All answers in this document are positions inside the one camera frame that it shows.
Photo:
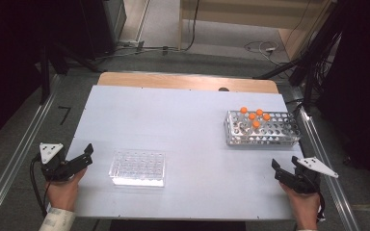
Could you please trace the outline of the metal tube rack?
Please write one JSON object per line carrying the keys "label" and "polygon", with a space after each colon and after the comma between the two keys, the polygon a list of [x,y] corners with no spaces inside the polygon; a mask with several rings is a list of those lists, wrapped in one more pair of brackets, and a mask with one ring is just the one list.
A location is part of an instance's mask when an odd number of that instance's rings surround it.
{"label": "metal tube rack", "polygon": [[252,126],[248,119],[240,120],[240,111],[228,111],[225,116],[225,139],[228,145],[294,145],[301,138],[297,120],[292,114],[284,112],[264,112],[271,119],[262,126],[260,122],[259,134],[252,133]]}

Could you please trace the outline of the dark grey cabinet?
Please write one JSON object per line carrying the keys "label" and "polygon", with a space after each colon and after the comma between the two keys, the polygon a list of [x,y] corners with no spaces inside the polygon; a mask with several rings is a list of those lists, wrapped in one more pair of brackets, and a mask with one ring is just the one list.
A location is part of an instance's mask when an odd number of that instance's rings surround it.
{"label": "dark grey cabinet", "polygon": [[89,59],[115,51],[126,21],[123,0],[79,0],[89,38]]}

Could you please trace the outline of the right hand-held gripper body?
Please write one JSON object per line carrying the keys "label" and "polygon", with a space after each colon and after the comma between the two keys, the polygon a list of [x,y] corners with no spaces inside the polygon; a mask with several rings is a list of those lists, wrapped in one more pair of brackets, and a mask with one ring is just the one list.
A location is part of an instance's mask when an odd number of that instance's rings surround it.
{"label": "right hand-held gripper body", "polygon": [[295,168],[295,183],[293,190],[296,193],[317,193],[320,191],[320,175],[325,174],[337,178],[338,174],[327,167],[316,157],[299,159],[302,169]]}

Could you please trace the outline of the aluminium floor rail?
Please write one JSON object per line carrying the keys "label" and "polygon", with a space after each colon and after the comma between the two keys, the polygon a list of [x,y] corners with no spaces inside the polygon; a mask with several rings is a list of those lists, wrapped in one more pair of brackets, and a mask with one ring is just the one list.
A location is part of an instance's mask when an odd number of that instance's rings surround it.
{"label": "aluminium floor rail", "polygon": [[22,135],[21,140],[13,146],[13,152],[9,155],[10,159],[3,167],[3,171],[0,174],[0,207],[8,194],[15,176],[18,174],[21,165],[26,159],[26,156],[48,111],[50,110],[62,80],[63,76],[58,74],[55,74],[50,80],[49,87],[52,89],[52,91],[47,96],[47,99],[37,107],[36,111],[34,112],[34,116],[31,118],[27,129]]}
{"label": "aluminium floor rail", "polygon": [[[306,157],[316,157],[327,167],[334,169],[315,126],[313,114],[307,106],[298,105],[297,116],[303,124],[304,140],[300,141],[300,144],[304,155]],[[323,179],[329,190],[333,208],[340,217],[343,229],[345,231],[360,231],[353,209],[340,184],[340,178],[323,176]]]}

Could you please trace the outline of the person's right hand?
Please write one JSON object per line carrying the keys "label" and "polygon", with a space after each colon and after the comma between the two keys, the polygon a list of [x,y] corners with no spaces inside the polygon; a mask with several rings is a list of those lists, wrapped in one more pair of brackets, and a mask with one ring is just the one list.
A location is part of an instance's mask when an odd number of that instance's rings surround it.
{"label": "person's right hand", "polygon": [[297,193],[284,184],[279,184],[286,192],[293,215],[296,220],[297,229],[318,229],[317,215],[321,205],[318,193]]}

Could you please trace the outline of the light wooden furniture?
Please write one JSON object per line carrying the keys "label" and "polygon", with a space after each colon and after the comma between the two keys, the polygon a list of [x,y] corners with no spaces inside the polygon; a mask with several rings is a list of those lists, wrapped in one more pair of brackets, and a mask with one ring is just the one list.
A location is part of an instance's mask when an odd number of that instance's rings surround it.
{"label": "light wooden furniture", "polygon": [[306,49],[319,32],[337,0],[180,0],[177,48],[182,46],[183,20],[197,20],[278,28],[290,59]]}

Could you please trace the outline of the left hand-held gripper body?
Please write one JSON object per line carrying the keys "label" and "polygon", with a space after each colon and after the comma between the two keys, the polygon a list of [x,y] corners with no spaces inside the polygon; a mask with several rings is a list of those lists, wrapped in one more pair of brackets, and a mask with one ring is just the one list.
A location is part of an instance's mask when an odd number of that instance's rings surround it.
{"label": "left hand-held gripper body", "polygon": [[76,171],[66,160],[65,147],[61,143],[40,144],[40,167],[46,181],[65,182],[72,179]]}

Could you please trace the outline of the clear plastic well plate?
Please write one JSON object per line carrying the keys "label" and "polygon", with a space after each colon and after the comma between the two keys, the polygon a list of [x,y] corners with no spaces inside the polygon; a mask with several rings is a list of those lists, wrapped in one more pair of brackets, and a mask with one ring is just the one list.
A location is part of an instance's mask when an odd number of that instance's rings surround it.
{"label": "clear plastic well plate", "polygon": [[116,186],[164,187],[166,155],[159,151],[118,150],[109,177]]}

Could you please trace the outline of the person's left hand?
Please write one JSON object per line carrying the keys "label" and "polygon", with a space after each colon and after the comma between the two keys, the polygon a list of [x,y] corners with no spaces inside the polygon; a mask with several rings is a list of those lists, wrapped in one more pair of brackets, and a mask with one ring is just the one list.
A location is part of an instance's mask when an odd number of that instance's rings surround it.
{"label": "person's left hand", "polygon": [[79,182],[84,177],[86,169],[80,170],[71,180],[66,182],[46,182],[47,196],[53,208],[73,212],[78,196]]}

